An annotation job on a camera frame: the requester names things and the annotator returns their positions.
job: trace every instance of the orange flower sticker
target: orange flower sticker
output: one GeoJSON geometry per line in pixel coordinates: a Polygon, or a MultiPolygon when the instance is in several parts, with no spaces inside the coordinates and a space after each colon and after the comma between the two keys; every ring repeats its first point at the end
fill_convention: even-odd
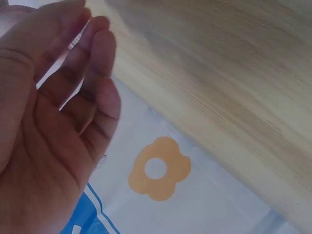
{"type": "Polygon", "coordinates": [[[190,172],[191,161],[180,153],[178,144],[169,137],[160,137],[136,157],[128,182],[138,194],[148,194],[155,201],[165,201],[174,194],[176,183],[185,180],[190,172]],[[160,179],[151,179],[145,173],[145,165],[152,158],[159,158],[167,165],[167,172],[160,179]]]}

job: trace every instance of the hand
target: hand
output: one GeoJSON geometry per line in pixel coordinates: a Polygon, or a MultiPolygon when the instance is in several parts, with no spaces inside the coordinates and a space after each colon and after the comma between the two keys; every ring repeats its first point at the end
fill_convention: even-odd
{"type": "Polygon", "coordinates": [[[105,17],[90,20],[60,69],[36,90],[89,20],[84,5],[42,7],[0,39],[0,233],[58,233],[117,126],[120,98],[109,78],[116,42],[105,17]]]}

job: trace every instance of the blue stripe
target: blue stripe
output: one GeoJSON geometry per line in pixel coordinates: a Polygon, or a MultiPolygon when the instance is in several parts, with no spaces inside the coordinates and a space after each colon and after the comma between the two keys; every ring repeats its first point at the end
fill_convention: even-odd
{"type": "Polygon", "coordinates": [[[88,183],[88,188],[91,190],[91,192],[93,193],[93,195],[96,197],[97,201],[99,202],[99,206],[101,209],[101,214],[106,218],[106,220],[109,222],[109,224],[111,225],[111,227],[114,229],[114,231],[117,234],[120,234],[120,232],[117,230],[117,228],[114,226],[114,224],[112,223],[112,221],[109,219],[109,217],[103,212],[103,205],[101,200],[99,199],[98,195],[96,194],[96,192],[93,190],[93,188],[91,187],[91,185],[88,183]]]}

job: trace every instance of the light wood grain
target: light wood grain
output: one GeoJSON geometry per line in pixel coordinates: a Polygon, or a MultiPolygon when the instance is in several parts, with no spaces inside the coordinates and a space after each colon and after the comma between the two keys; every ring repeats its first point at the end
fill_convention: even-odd
{"type": "Polygon", "coordinates": [[[312,3],[90,0],[114,74],[312,233],[312,3]]]}

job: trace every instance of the finger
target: finger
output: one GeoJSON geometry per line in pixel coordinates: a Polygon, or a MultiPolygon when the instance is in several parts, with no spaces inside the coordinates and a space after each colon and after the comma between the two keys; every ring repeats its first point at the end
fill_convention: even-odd
{"type": "Polygon", "coordinates": [[[98,32],[93,40],[90,69],[80,91],[68,101],[62,112],[68,116],[75,129],[82,133],[91,123],[96,110],[98,82],[109,77],[115,60],[116,41],[106,30],[98,32]]]}
{"type": "Polygon", "coordinates": [[[88,8],[84,8],[79,18],[69,27],[69,29],[56,37],[52,42],[52,45],[45,52],[43,52],[39,63],[37,63],[35,67],[35,83],[38,83],[52,67],[52,65],[59,59],[70,43],[82,31],[90,17],[90,10],[88,8]]]}
{"type": "Polygon", "coordinates": [[[1,38],[2,50],[38,61],[54,38],[81,14],[85,0],[66,0],[39,8],[1,38]]]}
{"type": "Polygon", "coordinates": [[[12,5],[8,6],[5,11],[10,12],[10,11],[21,11],[25,13],[32,13],[35,10],[35,8],[29,7],[29,6],[20,6],[20,5],[12,5]]]}
{"type": "Polygon", "coordinates": [[[90,20],[79,43],[68,54],[63,65],[39,88],[39,93],[46,96],[51,104],[60,108],[74,92],[88,67],[95,34],[108,29],[109,21],[106,17],[90,20]]]}
{"type": "Polygon", "coordinates": [[[114,135],[120,107],[120,97],[113,81],[110,78],[100,79],[97,89],[97,110],[93,120],[80,136],[95,166],[114,135]]]}

